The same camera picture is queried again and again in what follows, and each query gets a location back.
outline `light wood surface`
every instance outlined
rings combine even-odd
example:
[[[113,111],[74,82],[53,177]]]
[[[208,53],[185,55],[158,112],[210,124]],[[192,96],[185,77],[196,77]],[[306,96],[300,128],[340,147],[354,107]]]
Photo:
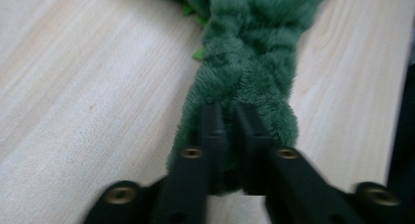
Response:
[[[386,181],[414,2],[326,0],[299,43],[298,147],[339,188]],[[162,177],[201,37],[174,0],[0,0],[0,223],[79,223]],[[259,197],[208,211],[268,222]]]

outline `green fuzzy fabric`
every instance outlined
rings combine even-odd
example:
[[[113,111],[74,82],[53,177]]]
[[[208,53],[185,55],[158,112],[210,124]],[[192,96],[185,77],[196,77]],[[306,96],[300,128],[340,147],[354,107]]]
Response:
[[[186,147],[189,132],[200,127],[202,107],[214,102],[224,109],[227,130],[232,103],[251,104],[276,144],[294,146],[299,130],[289,97],[296,45],[322,0],[185,1],[208,22],[203,63],[187,95],[168,167]]]

